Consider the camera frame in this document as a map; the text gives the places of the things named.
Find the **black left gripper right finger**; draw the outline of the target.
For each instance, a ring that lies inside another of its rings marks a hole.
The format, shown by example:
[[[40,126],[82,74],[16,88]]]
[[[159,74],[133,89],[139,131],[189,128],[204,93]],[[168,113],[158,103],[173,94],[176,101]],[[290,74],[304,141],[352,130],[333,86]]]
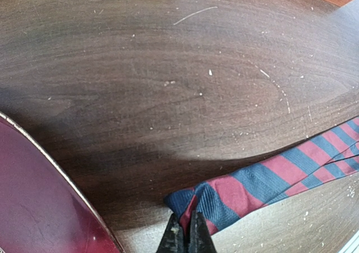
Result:
[[[196,210],[191,215],[189,234],[188,252],[217,253],[207,228],[205,217]]]

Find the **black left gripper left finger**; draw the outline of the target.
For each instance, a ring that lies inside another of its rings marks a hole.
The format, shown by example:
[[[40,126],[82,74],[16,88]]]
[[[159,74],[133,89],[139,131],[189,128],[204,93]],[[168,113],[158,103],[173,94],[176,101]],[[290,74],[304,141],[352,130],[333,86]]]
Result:
[[[175,213],[172,213],[156,253],[184,253],[185,251],[183,228]]]

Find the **red navy striped tie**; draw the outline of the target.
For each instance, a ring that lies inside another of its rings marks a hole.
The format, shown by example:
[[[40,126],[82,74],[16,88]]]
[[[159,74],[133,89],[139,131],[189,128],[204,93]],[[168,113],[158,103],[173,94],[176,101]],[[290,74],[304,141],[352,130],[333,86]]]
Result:
[[[191,213],[203,213],[215,234],[255,210],[358,172],[358,118],[262,162],[165,197],[187,228]]]

